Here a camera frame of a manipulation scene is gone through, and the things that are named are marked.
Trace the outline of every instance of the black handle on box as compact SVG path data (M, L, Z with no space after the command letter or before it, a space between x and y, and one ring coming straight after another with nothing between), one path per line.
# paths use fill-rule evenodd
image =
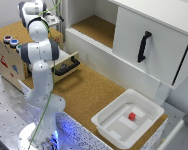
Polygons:
M71 61L73 62L73 64L68 66L67 68L60 69L60 70L55 69L55 75L62 76L66 74L67 72L69 72L70 70L76 68L80 64L80 62L77 59L75 59L74 56L71 57Z
M145 46L146 46L146 40L152 36L152 33L146 31L145 35L143 36L142 40L141 40L141 45L140 45L140 50L138 53L138 63L142 62L145 59L144 51L145 51Z

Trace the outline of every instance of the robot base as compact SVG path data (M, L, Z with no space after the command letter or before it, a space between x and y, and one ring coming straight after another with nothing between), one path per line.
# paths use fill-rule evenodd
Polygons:
M51 150L50 148L47 148L47 147L43 149L41 145L39 146L35 145L33 142L29 148L30 141L28 140L28 138L31 136L31 133L34 131L35 128L36 128L36 125L34 123L31 123L27 125L20 132L19 137L18 137L18 150ZM59 147L61 147L61 145L64 142L64 139L63 138L58 138L58 139L59 139Z

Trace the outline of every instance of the cork board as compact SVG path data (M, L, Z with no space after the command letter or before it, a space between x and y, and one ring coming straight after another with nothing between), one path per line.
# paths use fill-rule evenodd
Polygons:
M23 83L33 88L31 77L25 79ZM123 92L125 89L82 63L78 70L57 82L53 90L54 94L65 98L66 108L64 111L66 113L114 150L118 150L118 148L98 133L91 118ZM140 149L166 119L167 115L161 116L130 150Z
M97 16L91 16L71 26L81 33L113 48L115 25Z
M53 28L50 28L52 39L62 36L62 34ZM0 41L3 43L4 36L11 35L14 39L18 39L20 44L33 42L29 36L27 29L22 25L21 21L15 22L11 25L0 28Z

